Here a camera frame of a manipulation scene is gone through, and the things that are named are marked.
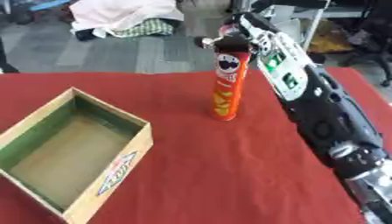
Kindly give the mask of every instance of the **floor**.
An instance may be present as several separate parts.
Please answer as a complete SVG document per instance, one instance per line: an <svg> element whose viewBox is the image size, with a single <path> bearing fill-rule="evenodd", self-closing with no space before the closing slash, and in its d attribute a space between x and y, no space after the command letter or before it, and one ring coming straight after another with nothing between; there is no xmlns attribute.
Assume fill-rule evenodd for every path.
<svg viewBox="0 0 392 224"><path fill-rule="evenodd" d="M185 22L175 35L155 38L105 38L79 42L70 25L46 16L28 25L3 24L0 28L10 63L24 73L129 72L180 73L214 69L211 51L197 48L194 36L216 37L226 16L228 0L199 0L197 8L183 6ZM328 56L326 65L337 66L346 55ZM392 87L381 87L383 71L372 64L354 67L388 102Z"/></svg>

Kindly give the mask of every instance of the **cardboard box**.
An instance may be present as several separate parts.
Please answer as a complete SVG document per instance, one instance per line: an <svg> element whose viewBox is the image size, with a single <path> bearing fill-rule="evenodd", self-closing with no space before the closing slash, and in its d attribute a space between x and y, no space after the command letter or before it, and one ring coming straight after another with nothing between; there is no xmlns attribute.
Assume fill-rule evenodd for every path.
<svg viewBox="0 0 392 224"><path fill-rule="evenodd" d="M151 146L148 122L71 88L0 136L0 174L86 223Z"/></svg>

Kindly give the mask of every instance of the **chair leg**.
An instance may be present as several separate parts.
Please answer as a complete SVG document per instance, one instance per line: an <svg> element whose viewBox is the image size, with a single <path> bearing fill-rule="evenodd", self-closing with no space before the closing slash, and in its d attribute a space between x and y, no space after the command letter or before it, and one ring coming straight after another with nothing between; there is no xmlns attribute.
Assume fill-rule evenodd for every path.
<svg viewBox="0 0 392 224"><path fill-rule="evenodd" d="M346 59L344 61L341 61L339 63L339 66L341 66L341 67L350 67L351 65L355 64L355 61L357 59L358 59L358 55L357 54L352 55L352 56L350 56L350 58L348 58L348 59Z"/></svg>
<svg viewBox="0 0 392 224"><path fill-rule="evenodd" d="M385 75L387 77L386 80L381 83L381 85L385 88L389 87L392 81L392 71L387 59L380 56L375 60L375 62L377 62L377 64L380 65L380 67L384 70Z"/></svg>

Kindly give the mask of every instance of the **red pringles can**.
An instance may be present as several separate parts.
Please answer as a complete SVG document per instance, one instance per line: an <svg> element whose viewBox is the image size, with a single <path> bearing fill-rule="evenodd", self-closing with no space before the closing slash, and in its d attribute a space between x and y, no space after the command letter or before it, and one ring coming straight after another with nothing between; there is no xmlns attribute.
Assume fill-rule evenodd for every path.
<svg viewBox="0 0 392 224"><path fill-rule="evenodd" d="M248 71L249 42L241 36L226 36L214 46L216 82L213 115L219 120L230 121L236 116L242 83Z"/></svg>

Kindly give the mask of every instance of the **red table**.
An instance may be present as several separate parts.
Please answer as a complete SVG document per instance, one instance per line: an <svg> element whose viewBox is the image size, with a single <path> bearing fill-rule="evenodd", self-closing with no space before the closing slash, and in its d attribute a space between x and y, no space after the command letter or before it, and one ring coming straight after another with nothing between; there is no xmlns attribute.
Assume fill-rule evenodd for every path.
<svg viewBox="0 0 392 224"><path fill-rule="evenodd" d="M354 70L329 71L392 149L390 106ZM249 72L232 122L208 114L213 83L213 72L2 75L0 132L71 86L149 120L155 145L92 224L361 223L258 72ZM0 223L58 221L0 178Z"/></svg>

